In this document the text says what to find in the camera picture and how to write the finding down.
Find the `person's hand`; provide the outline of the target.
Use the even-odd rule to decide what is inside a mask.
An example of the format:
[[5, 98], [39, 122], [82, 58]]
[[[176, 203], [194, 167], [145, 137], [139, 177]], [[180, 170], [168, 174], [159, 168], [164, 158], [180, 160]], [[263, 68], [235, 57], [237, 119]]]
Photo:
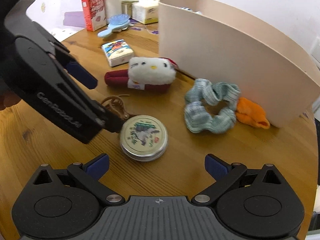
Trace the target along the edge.
[[10, 90], [1, 92], [0, 96], [0, 111], [8, 107], [14, 106], [21, 101], [21, 98]]

